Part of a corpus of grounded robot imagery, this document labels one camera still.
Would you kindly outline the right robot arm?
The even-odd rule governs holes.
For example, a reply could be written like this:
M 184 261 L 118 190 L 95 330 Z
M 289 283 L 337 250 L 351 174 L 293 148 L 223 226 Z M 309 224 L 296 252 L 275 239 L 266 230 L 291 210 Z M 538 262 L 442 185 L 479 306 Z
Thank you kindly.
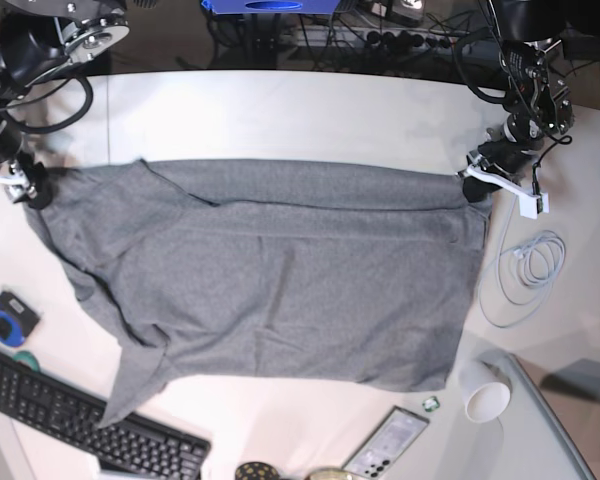
M 124 1 L 4 1 L 0 20 L 0 185 L 14 203 L 41 210 L 53 192 L 28 139 L 75 124 L 90 110 L 93 87 L 81 68 L 129 33 Z M 77 81 L 82 106 L 69 118 L 31 126 L 14 118 L 33 87 L 57 78 Z

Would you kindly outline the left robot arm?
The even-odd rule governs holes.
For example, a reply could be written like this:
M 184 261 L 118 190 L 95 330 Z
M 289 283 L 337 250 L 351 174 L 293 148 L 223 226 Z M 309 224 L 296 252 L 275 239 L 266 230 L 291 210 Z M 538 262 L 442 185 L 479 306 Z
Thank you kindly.
M 485 26 L 456 41 L 452 53 L 462 82 L 480 100 L 502 107 L 508 117 L 488 133 L 488 139 L 467 154 L 458 173 L 470 203 L 478 203 L 501 189 L 520 185 L 523 170 L 531 169 L 533 205 L 543 204 L 538 170 L 558 146 L 568 146 L 573 126 L 569 88 L 552 86 L 550 63 L 561 44 L 566 20 L 558 1 L 479 1 Z M 465 71 L 468 47 L 492 40 L 506 76 L 503 95 L 483 91 Z

